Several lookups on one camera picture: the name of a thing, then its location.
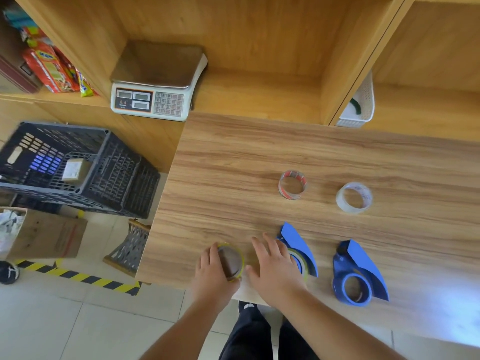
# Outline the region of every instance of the white plastic basket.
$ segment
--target white plastic basket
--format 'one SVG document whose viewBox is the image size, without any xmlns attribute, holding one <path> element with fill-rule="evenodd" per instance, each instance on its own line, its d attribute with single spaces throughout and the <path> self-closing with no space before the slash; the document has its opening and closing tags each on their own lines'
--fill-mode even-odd
<svg viewBox="0 0 480 360">
<path fill-rule="evenodd" d="M 360 104 L 361 114 L 357 114 L 355 106 L 348 103 L 335 126 L 361 128 L 365 122 L 370 121 L 374 117 L 375 98 L 372 71 L 368 72 L 367 77 L 365 77 L 360 84 L 360 87 L 353 95 L 353 98 Z"/>
</svg>

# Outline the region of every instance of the person's left hand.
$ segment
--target person's left hand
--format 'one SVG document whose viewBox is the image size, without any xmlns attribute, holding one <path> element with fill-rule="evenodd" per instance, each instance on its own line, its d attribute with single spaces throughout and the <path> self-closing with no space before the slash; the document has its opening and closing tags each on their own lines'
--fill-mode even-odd
<svg viewBox="0 0 480 360">
<path fill-rule="evenodd" d="M 225 277 L 215 242 L 197 260 L 195 278 L 191 281 L 193 302 L 213 306 L 220 313 L 240 288 L 240 280 L 229 282 Z"/>
</svg>

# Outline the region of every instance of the floor marking tape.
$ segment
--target floor marking tape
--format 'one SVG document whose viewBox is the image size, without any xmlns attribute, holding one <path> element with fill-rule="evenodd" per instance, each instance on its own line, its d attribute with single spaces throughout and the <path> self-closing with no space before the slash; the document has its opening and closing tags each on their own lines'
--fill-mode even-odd
<svg viewBox="0 0 480 360">
<path fill-rule="evenodd" d="M 142 286 L 142 282 L 136 281 L 135 284 L 123 284 L 115 280 L 100 278 L 95 275 L 74 272 L 73 270 L 59 268 L 59 260 L 53 265 L 46 265 L 40 262 L 29 260 L 16 260 L 15 264 L 22 269 L 48 274 L 51 276 L 67 278 L 76 282 L 93 284 L 94 286 L 115 290 L 117 292 L 128 293 L 130 296 L 136 296 Z"/>
</svg>

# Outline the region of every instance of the tape roll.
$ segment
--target tape roll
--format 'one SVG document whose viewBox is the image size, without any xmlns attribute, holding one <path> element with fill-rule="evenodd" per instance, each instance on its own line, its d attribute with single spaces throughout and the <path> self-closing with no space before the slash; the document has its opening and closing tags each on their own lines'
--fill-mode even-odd
<svg viewBox="0 0 480 360">
<path fill-rule="evenodd" d="M 303 280 L 307 281 L 308 278 L 308 264 L 305 259 L 303 259 L 303 256 L 294 248 L 289 248 L 288 252 L 290 253 L 290 256 L 295 260 L 297 263 L 298 270 L 302 274 Z"/>
<path fill-rule="evenodd" d="M 363 205 L 361 208 L 351 206 L 345 199 L 345 190 L 354 190 L 359 193 L 362 197 Z M 336 204 L 340 207 L 342 211 L 345 211 L 349 214 L 359 214 L 360 212 L 366 211 L 370 208 L 373 203 L 372 192 L 370 189 L 359 182 L 350 182 L 345 184 L 336 194 Z"/>
<path fill-rule="evenodd" d="M 218 245 L 218 255 L 225 277 L 229 282 L 242 276 L 243 269 L 245 268 L 245 258 L 238 248 L 223 242 Z"/>
<path fill-rule="evenodd" d="M 297 181 L 300 182 L 301 184 L 300 193 L 292 193 L 287 191 L 284 187 L 282 187 L 282 181 L 285 178 L 289 178 L 289 177 L 295 178 Z M 280 180 L 278 181 L 278 191 L 287 200 L 299 199 L 306 189 L 307 189 L 307 180 L 305 179 L 305 175 L 303 175 L 303 173 L 299 172 L 298 170 L 287 170 L 286 172 L 283 172 L 283 174 L 280 176 Z"/>
<path fill-rule="evenodd" d="M 345 290 L 345 283 L 350 278 L 357 278 L 360 285 L 360 295 L 355 299 L 350 298 Z M 364 307 L 369 304 L 372 299 L 372 287 L 370 286 L 370 283 L 367 279 L 356 272 L 343 272 L 334 277 L 332 287 L 337 299 L 340 302 L 351 306 Z"/>
</svg>

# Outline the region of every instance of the blue tape gun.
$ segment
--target blue tape gun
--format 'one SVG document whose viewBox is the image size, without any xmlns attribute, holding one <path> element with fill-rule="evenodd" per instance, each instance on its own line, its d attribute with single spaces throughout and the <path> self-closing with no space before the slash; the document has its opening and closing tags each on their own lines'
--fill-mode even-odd
<svg viewBox="0 0 480 360">
<path fill-rule="evenodd" d="M 345 291 L 349 278 L 357 278 L 360 295 L 350 298 Z M 351 306 L 366 306 L 373 297 L 389 301 L 387 285 L 365 250 L 354 240 L 342 241 L 333 256 L 333 291 L 337 299 Z"/>
<path fill-rule="evenodd" d="M 278 239 L 286 245 L 304 278 L 307 274 L 318 277 L 318 268 L 314 255 L 290 223 L 285 222 L 283 224 Z"/>
</svg>

